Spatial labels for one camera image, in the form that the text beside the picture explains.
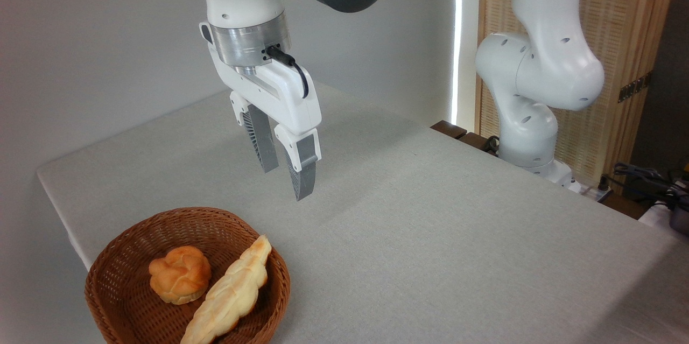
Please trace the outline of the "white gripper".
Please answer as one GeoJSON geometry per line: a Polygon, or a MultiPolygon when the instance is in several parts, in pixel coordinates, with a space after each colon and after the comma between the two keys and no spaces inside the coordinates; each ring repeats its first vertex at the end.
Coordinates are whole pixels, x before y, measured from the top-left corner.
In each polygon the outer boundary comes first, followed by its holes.
{"type": "Polygon", "coordinates": [[[214,43],[208,43],[217,74],[227,87],[239,126],[245,128],[265,173],[278,167],[269,117],[280,125],[276,138],[285,149],[297,201],[312,194],[317,162],[322,159],[317,126],[322,121],[312,77],[293,66],[268,60],[247,74],[222,62],[214,43]]]}

